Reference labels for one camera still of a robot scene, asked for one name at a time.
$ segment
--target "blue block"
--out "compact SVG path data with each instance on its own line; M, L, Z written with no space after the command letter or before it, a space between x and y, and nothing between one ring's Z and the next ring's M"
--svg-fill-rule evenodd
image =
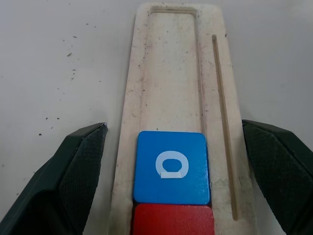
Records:
M210 189L204 135L140 132L134 199L139 203L208 204Z

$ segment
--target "wooden board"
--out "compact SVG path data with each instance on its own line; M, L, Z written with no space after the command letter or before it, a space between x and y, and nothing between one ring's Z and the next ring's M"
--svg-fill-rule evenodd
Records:
M221 10L147 3L138 10L110 213L110 235L128 235L137 136L204 133L217 235L256 235L254 199Z

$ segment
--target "block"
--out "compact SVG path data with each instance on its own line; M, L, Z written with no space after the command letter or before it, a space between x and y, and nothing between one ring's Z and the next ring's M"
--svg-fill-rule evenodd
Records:
M204 135L142 131L137 141L134 199L139 203L208 204Z
M214 235L214 219L207 206L140 204L133 229L133 235Z

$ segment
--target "white table surface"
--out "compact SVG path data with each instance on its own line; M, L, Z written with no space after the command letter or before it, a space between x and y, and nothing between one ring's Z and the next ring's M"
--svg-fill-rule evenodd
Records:
M84 232L105 234L134 17L142 2L1 1L0 220L66 135L105 121L100 180ZM289 129L313 149L313 2L192 2L223 10L242 118ZM261 234L283 235L255 190Z

